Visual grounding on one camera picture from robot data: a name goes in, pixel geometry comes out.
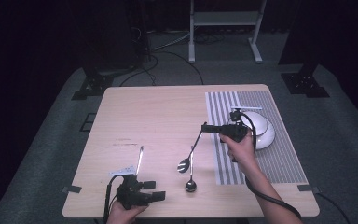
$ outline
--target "black cable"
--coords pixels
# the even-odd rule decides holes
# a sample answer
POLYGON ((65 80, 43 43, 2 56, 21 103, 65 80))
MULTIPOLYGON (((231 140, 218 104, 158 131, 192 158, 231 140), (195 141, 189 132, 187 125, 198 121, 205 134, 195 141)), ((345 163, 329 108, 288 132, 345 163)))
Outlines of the black cable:
POLYGON ((337 203, 335 203, 333 200, 329 199, 328 197, 326 197, 325 195, 323 195, 321 192, 315 193, 316 195, 319 195, 320 197, 326 199, 328 202, 330 202, 332 205, 334 205, 338 211, 341 213, 342 216, 344 216, 345 220, 347 221, 348 224, 351 224, 350 220, 348 219, 347 215, 345 214, 345 212, 338 206, 337 203))
POLYGON ((167 44, 163 44, 163 45, 160 45, 158 47, 155 47, 155 48, 151 48, 150 50, 151 51, 157 51, 157 50, 160 50, 160 49, 165 49, 169 46, 172 46, 172 45, 179 45, 179 44, 185 44, 186 43, 186 40, 188 40, 188 37, 190 36, 190 33, 187 32, 187 34, 167 43, 167 44))
POLYGON ((149 73, 149 71, 146 70, 143 66, 142 66, 142 69, 149 75, 150 80, 152 80, 152 86, 156 86, 157 85, 156 84, 156 76, 151 74, 151 73, 149 73))
MULTIPOLYGON (((245 114, 245 113, 241 113, 242 116, 246 117, 246 119, 249 121, 249 123, 251 124, 252 126, 252 135, 253 135, 253 145, 254 145, 254 150, 255 150, 255 147, 256 147, 256 131, 255 131, 255 126, 254 124, 252 123, 252 120, 245 114)), ((289 211, 293 212, 299 219, 301 219, 301 215, 300 213, 290 204, 288 203, 285 203, 281 200, 278 200, 278 199, 275 199, 275 198, 272 198, 272 197, 269 197, 268 195, 266 194, 263 194, 262 192, 258 191, 257 189, 255 189, 251 182, 249 181, 248 177, 246 176, 245 177, 245 182, 246 182, 246 186, 248 186, 248 189, 253 193, 255 194, 256 196, 258 196, 259 198, 262 198, 268 202, 271 202, 271 203, 275 203, 277 205, 280 205, 286 209, 288 209, 289 211)))
POLYGON ((202 75, 199 71, 199 69, 197 69, 197 67, 195 67, 192 63, 190 63, 187 59, 185 59, 184 57, 180 56, 179 54, 176 54, 176 53, 173 53, 173 52, 169 52, 169 51, 159 51, 159 52, 155 52, 155 53, 168 53, 168 54, 171 54, 171 55, 174 55, 178 58, 181 58, 183 61, 185 61, 186 63, 188 63, 191 67, 194 68, 194 70, 196 70, 197 74, 199 75, 200 77, 200 80, 201 80, 201 85, 204 85, 204 82, 203 82, 203 79, 202 79, 202 75))
POLYGON ((194 42, 200 45, 212 45, 216 42, 223 41, 225 39, 224 35, 221 37, 217 37, 217 35, 207 35, 207 34, 200 34, 196 35, 194 42))
POLYGON ((113 197, 112 201, 110 201, 109 211, 112 209, 112 204, 113 204, 113 201, 115 200, 116 197, 117 197, 117 195, 115 195, 115 197, 113 197))
POLYGON ((154 56, 154 55, 150 55, 152 58, 154 58, 155 60, 156 60, 156 63, 155 64, 153 64, 153 66, 152 67, 150 67, 150 68, 148 68, 148 69, 144 69, 142 72, 138 72, 138 73, 135 73, 135 74, 133 74, 133 75, 131 75, 131 76, 129 76, 129 77, 127 77, 126 79, 124 79, 124 81, 122 81, 121 83, 120 83, 120 85, 119 85, 119 87, 122 87, 123 85, 124 85, 124 83, 126 82, 126 81, 128 81, 129 79, 131 79, 131 78, 133 78, 133 77, 135 77, 135 76, 138 76, 138 75, 140 75, 140 74, 142 74, 142 73, 144 73, 144 72, 148 72, 148 71, 150 71, 150 70, 152 70, 153 68, 155 68, 157 65, 158 65, 158 58, 156 57, 156 56, 154 56))
POLYGON ((105 204, 103 210, 103 223, 107 222, 110 214, 110 192, 112 191, 112 182, 116 179, 117 175, 114 175, 112 179, 110 179, 109 184, 106 187, 106 196, 105 196, 105 204))

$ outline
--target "ladle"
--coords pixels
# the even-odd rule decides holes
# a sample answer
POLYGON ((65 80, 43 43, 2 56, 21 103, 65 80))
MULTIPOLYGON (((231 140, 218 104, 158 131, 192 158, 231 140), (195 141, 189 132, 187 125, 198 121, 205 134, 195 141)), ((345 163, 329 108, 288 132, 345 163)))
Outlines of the ladle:
POLYGON ((190 180, 186 183, 186 191, 194 192, 197 189, 197 184, 193 180, 193 152, 190 153, 190 180))
POLYGON ((202 134, 202 130, 200 131, 199 136, 197 137, 197 140, 194 143, 194 146, 191 147, 191 151, 190 151, 190 154, 188 154, 188 157, 183 159, 181 162, 179 162, 178 168, 177 168, 179 173, 183 174, 188 170, 188 167, 190 166, 190 156, 193 153, 194 148, 196 148, 196 145, 200 140, 201 134, 202 134))

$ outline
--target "white bowl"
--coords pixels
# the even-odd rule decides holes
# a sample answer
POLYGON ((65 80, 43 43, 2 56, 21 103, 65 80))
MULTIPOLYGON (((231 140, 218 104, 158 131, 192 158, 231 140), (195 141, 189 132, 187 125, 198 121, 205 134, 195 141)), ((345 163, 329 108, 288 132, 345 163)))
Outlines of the white bowl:
POLYGON ((267 130, 256 137, 257 143, 255 145, 255 149, 259 150, 265 147, 268 147, 272 144, 272 142, 275 139, 275 129, 274 126, 272 126, 272 123, 267 120, 268 127, 267 130))
MULTIPOLYGON (((263 134, 268 127, 268 122, 267 119, 264 118, 262 115, 260 115, 259 113, 253 112, 253 111, 246 111, 243 112, 244 114, 246 114, 249 119, 252 121, 252 123, 255 126, 255 135, 261 135, 263 134)), ((248 126, 249 128, 252 129, 252 125, 250 124, 249 120, 245 117, 245 116, 241 116, 242 122, 248 126)))

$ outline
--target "dark floor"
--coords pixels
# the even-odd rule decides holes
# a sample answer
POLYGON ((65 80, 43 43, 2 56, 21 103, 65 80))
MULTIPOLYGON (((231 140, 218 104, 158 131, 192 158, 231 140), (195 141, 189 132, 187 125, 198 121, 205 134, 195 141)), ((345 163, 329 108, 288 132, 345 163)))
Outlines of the dark floor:
MULTIPOLYGON (((179 35, 150 35, 152 48, 179 35)), ((196 62, 205 85, 255 84, 269 86, 282 120, 296 149, 307 179, 337 203, 351 223, 358 223, 358 111, 340 88, 333 74, 322 66, 314 72, 329 98, 292 95, 281 73, 296 72, 297 65, 278 65, 287 34, 260 34, 257 45, 264 62, 256 64, 244 35, 219 35, 221 41, 196 46, 196 62)), ((153 55, 158 65, 150 71, 156 85, 200 85, 197 71, 187 58, 187 45, 167 47, 153 55)), ((144 63, 145 68, 155 64, 144 63)), ((117 77, 119 86, 132 74, 117 77)), ((88 113, 97 112, 101 96, 71 100, 85 79, 82 69, 68 79, 35 137, 21 167, 0 202, 0 223, 94 223, 62 215, 66 195, 86 144, 88 133, 79 129, 88 113)), ((150 86, 149 75, 132 77, 124 86, 150 86)), ((316 196, 321 213, 305 223, 346 223, 335 206, 316 196)), ((250 223, 264 223, 250 217, 250 223)), ((183 223, 183 220, 140 220, 140 223, 183 223)), ((234 223, 234 219, 190 219, 186 223, 234 223)))

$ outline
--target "striped mat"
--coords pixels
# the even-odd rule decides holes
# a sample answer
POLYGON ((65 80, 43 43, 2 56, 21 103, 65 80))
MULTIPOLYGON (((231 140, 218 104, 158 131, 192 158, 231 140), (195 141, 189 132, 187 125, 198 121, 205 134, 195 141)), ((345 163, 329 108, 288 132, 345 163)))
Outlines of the striped mat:
MULTIPOLYGON (((208 124, 212 125, 227 124, 232 106, 261 107, 261 110, 246 110, 259 113, 269 120, 275 129, 275 139, 272 144, 257 150, 255 153, 261 170, 271 183, 308 182, 268 91, 205 92, 205 98, 208 109, 208 124)), ((236 163, 231 162, 227 154, 227 145, 220 143, 217 133, 211 133, 211 137, 216 184, 245 184, 244 174, 238 169, 236 163)))

